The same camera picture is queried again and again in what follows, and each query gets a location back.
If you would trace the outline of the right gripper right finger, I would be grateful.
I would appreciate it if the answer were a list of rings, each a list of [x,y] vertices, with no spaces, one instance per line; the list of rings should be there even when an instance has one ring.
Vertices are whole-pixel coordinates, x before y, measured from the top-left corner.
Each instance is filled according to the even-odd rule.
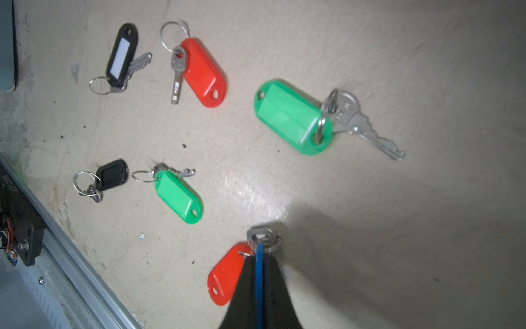
[[[263,328],[302,329],[274,256],[263,258]]]

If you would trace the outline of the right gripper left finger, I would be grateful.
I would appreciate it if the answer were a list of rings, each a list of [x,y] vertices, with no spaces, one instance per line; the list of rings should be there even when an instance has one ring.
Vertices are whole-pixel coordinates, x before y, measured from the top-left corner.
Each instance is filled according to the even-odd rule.
[[[256,257],[246,257],[220,329],[256,328]]]

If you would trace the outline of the blue tag key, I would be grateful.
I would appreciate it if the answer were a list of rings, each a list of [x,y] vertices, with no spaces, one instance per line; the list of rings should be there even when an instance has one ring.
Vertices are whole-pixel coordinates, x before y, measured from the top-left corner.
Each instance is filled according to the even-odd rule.
[[[264,328],[264,247],[256,249],[256,329]]]

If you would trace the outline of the black tag key white label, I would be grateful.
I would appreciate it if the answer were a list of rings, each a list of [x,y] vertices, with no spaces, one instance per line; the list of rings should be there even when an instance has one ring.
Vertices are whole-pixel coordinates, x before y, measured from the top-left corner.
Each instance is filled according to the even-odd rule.
[[[89,89],[96,95],[123,93],[127,89],[129,80],[136,71],[145,68],[152,60],[153,54],[146,52],[135,58],[138,46],[138,30],[133,23],[123,24],[116,36],[108,65],[104,76],[93,78],[89,82]],[[94,83],[102,80],[109,87],[108,91],[95,90]]]

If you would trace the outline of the teal plastic storage box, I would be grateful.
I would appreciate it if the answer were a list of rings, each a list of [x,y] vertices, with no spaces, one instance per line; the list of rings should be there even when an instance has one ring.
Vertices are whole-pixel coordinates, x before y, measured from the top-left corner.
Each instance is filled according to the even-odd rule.
[[[1,0],[1,91],[16,88],[14,2]]]

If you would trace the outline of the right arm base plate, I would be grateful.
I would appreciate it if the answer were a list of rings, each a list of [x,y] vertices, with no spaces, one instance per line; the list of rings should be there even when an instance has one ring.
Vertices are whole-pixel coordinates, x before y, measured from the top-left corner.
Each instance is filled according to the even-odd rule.
[[[45,222],[8,172],[1,168],[1,251],[12,265],[34,265],[41,254]]]

